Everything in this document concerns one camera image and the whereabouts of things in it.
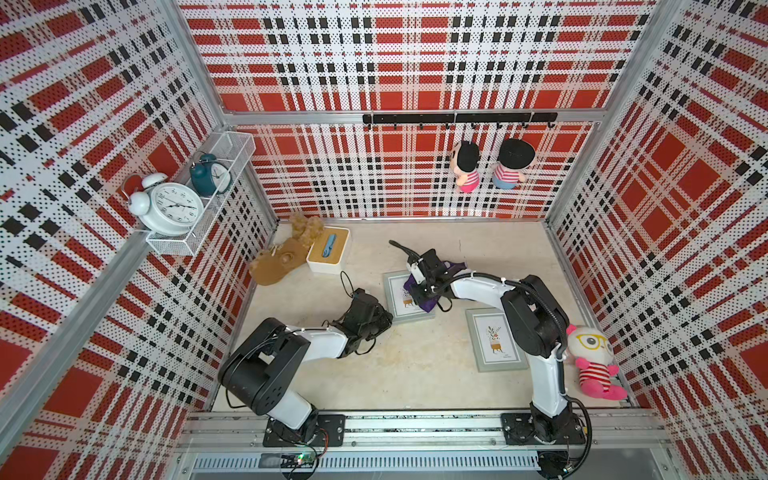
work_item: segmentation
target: perforated wall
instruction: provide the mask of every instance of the perforated wall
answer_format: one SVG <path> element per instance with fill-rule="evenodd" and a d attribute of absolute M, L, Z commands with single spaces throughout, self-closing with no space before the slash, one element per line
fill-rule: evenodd
<path fill-rule="evenodd" d="M 601 107 L 656 4 L 178 3 L 231 111 Z"/>
<path fill-rule="evenodd" d="M 589 135 L 591 123 L 291 125 L 242 127 L 256 138 L 253 163 L 273 209 L 324 217 L 479 216 L 543 219 Z M 513 190 L 493 185 L 502 141 L 536 148 Z M 449 168 L 453 144 L 480 147 L 480 185 L 460 194 Z"/>
<path fill-rule="evenodd" d="M 132 232 L 123 179 L 173 176 L 211 131 L 158 5 L 0 2 L 0 396 Z M 202 254 L 147 258 L 0 478 L 163 477 L 186 412 L 213 390 L 245 265 L 266 241 L 238 189 Z"/>
<path fill-rule="evenodd" d="M 210 130 L 153 2 L 0 6 L 0 396 L 134 225 L 117 189 Z"/>
<path fill-rule="evenodd" d="M 239 180 L 202 253 L 150 254 L 0 478 L 165 478 L 186 414 L 217 390 L 265 222 Z"/>
<path fill-rule="evenodd" d="M 555 225 L 694 478 L 768 475 L 768 3 L 681 2 Z"/>

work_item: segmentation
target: alarm clock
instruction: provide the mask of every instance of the alarm clock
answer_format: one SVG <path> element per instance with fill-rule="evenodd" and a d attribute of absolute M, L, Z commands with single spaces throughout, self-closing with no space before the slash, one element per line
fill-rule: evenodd
<path fill-rule="evenodd" d="M 200 156 L 200 161 L 190 166 L 192 186 L 203 197 L 222 194 L 232 185 L 232 175 L 227 167 L 216 161 L 212 154 Z"/>
<path fill-rule="evenodd" d="M 150 230 L 175 237 L 189 232 L 203 215 L 203 201 L 194 190 L 174 182 L 166 174 L 147 175 L 144 191 L 131 194 L 128 210 Z"/>

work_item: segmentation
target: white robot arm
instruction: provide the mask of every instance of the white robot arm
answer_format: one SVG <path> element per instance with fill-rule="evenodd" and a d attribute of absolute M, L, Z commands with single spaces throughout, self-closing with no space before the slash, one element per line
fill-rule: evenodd
<path fill-rule="evenodd" d="M 571 404 L 577 403 L 584 413 L 588 427 L 584 454 L 575 465 L 553 460 L 549 469 L 561 478 L 575 472 L 589 453 L 591 425 L 584 405 L 565 392 L 563 360 L 568 318 L 541 279 L 529 275 L 507 280 L 470 270 L 455 272 L 456 268 L 449 272 L 434 249 L 419 255 L 389 242 L 408 254 L 409 270 L 415 279 L 410 293 L 419 305 L 441 297 L 467 299 L 505 313 L 515 343 L 528 359 L 533 379 L 531 436 L 540 443 L 556 443 L 581 424 Z M 303 444 L 311 442 L 319 428 L 318 411 L 289 388 L 300 364 L 348 356 L 356 352 L 362 340 L 375 339 L 392 325 L 392 315 L 375 297 L 362 289 L 355 290 L 352 297 L 342 318 L 327 328 L 304 329 L 285 326 L 274 318 L 264 320 L 222 365 L 219 381 L 256 414 L 281 422 Z M 262 354 L 272 356 L 272 362 L 264 362 Z M 572 439 L 569 443 L 580 442 Z"/>

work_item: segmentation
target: stuffed doll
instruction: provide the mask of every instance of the stuffed doll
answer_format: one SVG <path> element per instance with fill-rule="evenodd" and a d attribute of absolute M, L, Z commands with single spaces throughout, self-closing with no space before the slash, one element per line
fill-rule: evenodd
<path fill-rule="evenodd" d="M 608 340 L 597 329 L 571 325 L 568 333 L 568 350 L 576 357 L 579 368 L 578 382 L 581 391 L 590 397 L 607 400 L 627 398 L 627 390 L 611 384 L 611 377 L 619 373 L 613 364 L 614 354 Z"/>
<path fill-rule="evenodd" d="M 517 138 L 504 140 L 498 151 L 498 165 L 493 172 L 493 184 L 504 190 L 511 190 L 525 182 L 525 175 L 518 170 L 533 163 L 535 156 L 536 151 L 528 142 Z"/>
<path fill-rule="evenodd" d="M 280 245 L 261 250 L 251 262 L 250 276 L 258 285 L 277 283 L 297 267 L 306 263 L 306 255 L 313 243 L 323 233 L 323 219 L 304 217 L 294 213 L 290 216 L 292 236 Z"/>
<path fill-rule="evenodd" d="M 480 149 L 471 141 L 462 140 L 453 146 L 451 170 L 456 176 L 456 186 L 463 194 L 472 192 L 480 184 L 479 160 Z"/>

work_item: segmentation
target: blue toothbrush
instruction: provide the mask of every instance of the blue toothbrush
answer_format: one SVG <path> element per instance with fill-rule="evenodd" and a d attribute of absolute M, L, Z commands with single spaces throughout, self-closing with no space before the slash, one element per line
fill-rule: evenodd
<path fill-rule="evenodd" d="M 331 233 L 326 241 L 326 247 L 323 249 L 323 258 L 328 258 L 333 250 L 333 243 L 336 242 L 336 234 Z"/>

